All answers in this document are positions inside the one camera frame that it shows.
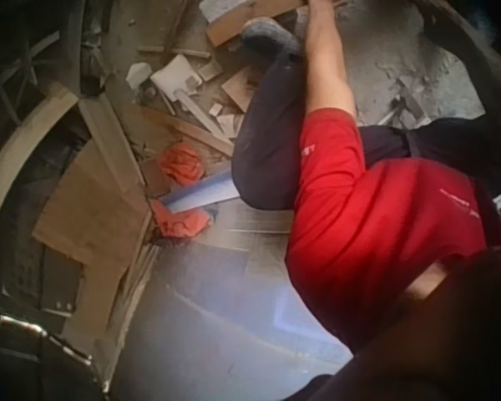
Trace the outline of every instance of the concrete floor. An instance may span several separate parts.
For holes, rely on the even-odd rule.
[[[138,35],[136,27],[146,22],[137,16],[134,26],[127,24],[138,7],[131,3],[118,2],[113,20],[119,31],[110,32],[105,49],[119,66],[117,84],[109,88],[112,102],[120,103],[118,112],[133,98],[123,84],[128,66],[146,60],[130,47],[162,44]],[[212,51],[198,4],[191,2],[176,45]],[[357,0],[338,16],[360,123],[374,124],[388,112],[400,89],[398,78],[412,84],[433,119],[480,115],[482,107],[462,64],[420,35],[421,18],[403,0],[386,5],[382,10],[378,2]],[[299,21],[302,35],[304,10]],[[155,16],[150,23],[156,23]],[[239,51],[226,48],[216,57],[225,74],[200,90],[197,100],[205,109],[215,96],[223,96],[220,84],[245,62]],[[129,328],[113,399],[281,399],[349,360],[348,350],[325,332],[291,287],[282,261],[286,236],[241,236],[228,235],[226,247],[207,241],[164,253]],[[272,250],[256,247],[267,238],[277,243]],[[274,261],[266,261],[271,253]]]
[[[201,244],[165,252],[131,323],[114,399],[281,399],[349,360],[285,275],[248,261],[248,251]]]

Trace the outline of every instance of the broken wood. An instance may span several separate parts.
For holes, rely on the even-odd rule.
[[[149,198],[157,198],[170,192],[170,179],[160,169],[157,159],[144,160],[139,164],[146,182],[145,192]]]
[[[133,263],[149,207],[134,192],[123,194],[99,148],[89,141],[48,200],[33,236],[84,264],[84,281],[63,337],[84,353],[104,334],[115,294]]]
[[[143,184],[137,160],[106,94],[81,99],[78,105],[120,189],[126,192],[138,182]]]
[[[28,157],[77,102],[74,94],[52,83],[48,97],[13,132],[0,151],[0,208]]]
[[[165,51],[165,46],[142,45],[137,47],[137,51],[143,53],[163,53]],[[193,50],[190,48],[172,48],[170,52],[172,54],[183,54],[184,56],[206,58],[206,59],[211,57],[211,53],[201,52],[200,50]]]
[[[121,192],[91,140],[48,199],[33,236],[84,265],[105,258],[126,268],[147,210],[139,188]]]
[[[211,132],[214,137],[219,140],[226,141],[223,136],[223,131],[214,121],[206,114],[206,112],[195,103],[183,90],[177,89],[175,91],[176,98]]]
[[[199,69],[199,75],[205,82],[211,81],[223,73],[223,68],[217,63],[217,60],[211,60],[208,64]]]
[[[176,129],[181,132],[183,135],[189,136],[193,140],[198,140],[200,143],[209,146],[212,149],[215,149],[222,153],[223,155],[227,155],[229,157],[234,153],[234,145],[225,142],[224,140],[220,140],[214,137],[212,134],[204,131],[200,127],[196,125],[187,123],[182,119],[178,119],[176,117],[170,116],[168,114],[162,113],[158,110],[149,109],[147,107],[142,106],[134,106],[143,117],[155,124],[165,125]]]
[[[257,83],[255,81],[259,80],[256,79],[256,75],[257,72],[251,66],[247,66],[221,85],[221,88],[244,113],[249,109],[249,104],[251,104],[256,91]]]
[[[211,109],[208,112],[208,114],[212,115],[214,117],[217,117],[222,110],[223,110],[223,105],[215,103],[213,106],[211,106]]]
[[[223,129],[225,136],[232,140],[240,133],[243,117],[243,114],[220,115],[217,117],[217,122]]]
[[[304,5],[303,0],[250,0],[217,18],[208,25],[206,33],[217,47],[239,35],[245,23],[253,18],[273,18]]]

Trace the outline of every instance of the dark object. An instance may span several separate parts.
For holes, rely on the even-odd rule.
[[[82,276],[79,262],[51,249],[44,250],[41,308],[60,316],[71,316]]]
[[[80,95],[82,54],[82,35],[84,33],[84,16],[87,0],[73,0],[70,11],[61,30],[61,54],[63,67],[60,70],[60,81],[77,96]]]
[[[109,32],[109,23],[111,22],[111,8],[114,0],[102,0],[102,16],[100,18],[100,28],[103,33]]]
[[[100,84],[100,77],[95,75],[83,75],[80,80],[80,92],[86,96],[93,98],[98,97],[105,90],[105,87]]]
[[[90,362],[52,335],[0,315],[0,400],[101,401]]]
[[[501,159],[501,55],[443,0],[411,0],[424,20],[424,32],[438,46],[455,54],[469,78],[494,128]]]

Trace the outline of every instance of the wood debris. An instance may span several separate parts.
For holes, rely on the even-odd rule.
[[[205,82],[211,81],[223,73],[223,68],[217,60],[211,60],[208,64],[199,69],[199,75]]]

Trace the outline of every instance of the white debris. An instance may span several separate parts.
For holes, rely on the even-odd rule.
[[[132,90],[139,89],[139,86],[152,75],[152,68],[148,63],[135,63],[130,66],[126,82]]]

